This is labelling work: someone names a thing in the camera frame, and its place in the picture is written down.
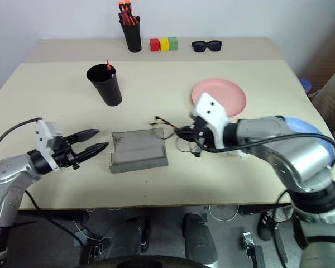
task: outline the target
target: red block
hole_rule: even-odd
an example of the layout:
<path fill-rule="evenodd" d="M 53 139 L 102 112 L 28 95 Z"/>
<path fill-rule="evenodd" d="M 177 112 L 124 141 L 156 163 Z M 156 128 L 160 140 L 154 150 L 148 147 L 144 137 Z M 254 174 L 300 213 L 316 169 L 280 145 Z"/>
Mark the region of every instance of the red block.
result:
<path fill-rule="evenodd" d="M 160 51 L 158 38 L 150 38 L 150 51 Z"/>

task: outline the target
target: red pen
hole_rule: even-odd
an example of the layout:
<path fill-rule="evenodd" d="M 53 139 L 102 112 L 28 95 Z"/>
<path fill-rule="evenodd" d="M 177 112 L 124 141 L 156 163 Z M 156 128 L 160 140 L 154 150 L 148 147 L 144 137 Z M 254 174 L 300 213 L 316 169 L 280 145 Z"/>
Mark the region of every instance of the red pen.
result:
<path fill-rule="evenodd" d="M 128 15 L 128 13 L 125 10 L 123 10 L 121 12 L 121 14 L 122 14 L 122 18 L 123 18 L 123 24 L 125 26 L 132 26 L 132 25 L 134 25 L 134 21 L 132 20 L 132 18 Z"/>
<path fill-rule="evenodd" d="M 111 67 L 111 65 L 110 65 L 109 62 L 108 62 L 108 59 L 107 59 L 107 70 L 108 70 L 108 71 L 112 70 L 112 67 Z"/>
<path fill-rule="evenodd" d="M 125 4 L 126 12 L 130 13 L 130 15 L 133 15 L 132 4 L 131 4 L 130 0 L 125 0 L 124 4 Z"/>
<path fill-rule="evenodd" d="M 119 10 L 122 12 L 123 10 L 125 10 L 125 4 L 123 1 L 118 2 L 119 5 Z"/>
<path fill-rule="evenodd" d="M 133 15 L 130 15 L 129 13 L 128 13 L 128 16 L 129 16 L 129 20 L 130 20 L 130 22 L 132 23 L 132 25 L 135 25 L 135 24 L 136 24 L 136 19 L 135 19 L 135 17 L 134 17 Z"/>

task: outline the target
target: tabletop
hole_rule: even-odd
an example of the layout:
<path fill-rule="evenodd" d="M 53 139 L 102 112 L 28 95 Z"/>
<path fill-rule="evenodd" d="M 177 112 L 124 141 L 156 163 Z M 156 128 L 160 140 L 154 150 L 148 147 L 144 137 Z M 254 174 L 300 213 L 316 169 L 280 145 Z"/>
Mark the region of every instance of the tabletop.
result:
<path fill-rule="evenodd" d="M 331 136 L 267 39 L 222 39 L 221 52 L 202 55 L 191 51 L 190 39 L 179 39 L 179 50 L 169 52 L 149 52 L 143 40 L 143 51 L 137 54 L 128 52 L 123 41 L 43 41 L 0 90 L 0 135 L 16 123 L 42 116 L 57 122 L 64 136 L 87 128 L 101 130 L 74 145 L 77 152 L 110 142 L 80 169 L 63 168 L 30 186 L 42 208 L 273 203 L 284 187 L 268 163 L 251 155 L 241 160 L 236 154 L 203 152 L 196 158 L 178 151 L 175 137 L 165 141 L 169 166 L 110 172 L 112 132 L 149 129 L 155 116 L 177 126 L 190 125 L 191 90 L 207 78 L 231 80 L 244 91 L 246 108 L 233 121 L 282 114 L 306 120 Z M 85 76 L 106 58 L 117 70 L 122 93 L 116 107 L 107 106 Z M 31 124 L 10 134 L 0 144 L 0 159 L 36 148 L 35 130 Z M 332 174 L 335 179 L 335 167 Z M 32 205 L 24 197 L 21 209 L 26 208 Z"/>

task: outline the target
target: pink plate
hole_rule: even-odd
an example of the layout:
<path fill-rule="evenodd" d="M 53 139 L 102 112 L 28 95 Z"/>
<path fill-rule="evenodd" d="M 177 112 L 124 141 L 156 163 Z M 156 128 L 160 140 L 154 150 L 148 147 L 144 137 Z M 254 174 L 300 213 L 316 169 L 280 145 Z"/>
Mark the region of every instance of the pink plate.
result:
<path fill-rule="evenodd" d="M 246 95 L 235 83 L 220 79 L 210 78 L 198 83 L 192 90 L 192 102 L 196 104 L 200 95 L 207 92 L 217 100 L 226 110 L 228 116 L 235 116 L 243 111 L 246 106 Z"/>

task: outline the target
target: sunglasses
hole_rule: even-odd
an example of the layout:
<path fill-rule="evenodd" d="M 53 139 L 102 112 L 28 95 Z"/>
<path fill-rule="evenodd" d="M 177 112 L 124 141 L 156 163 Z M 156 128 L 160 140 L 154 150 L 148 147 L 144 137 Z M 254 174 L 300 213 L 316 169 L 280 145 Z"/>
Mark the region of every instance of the sunglasses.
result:
<path fill-rule="evenodd" d="M 208 47 L 211 51 L 220 51 L 222 47 L 222 42 L 218 40 L 212 40 L 208 43 L 204 41 L 195 41 L 192 42 L 192 47 L 195 52 L 203 52 Z"/>

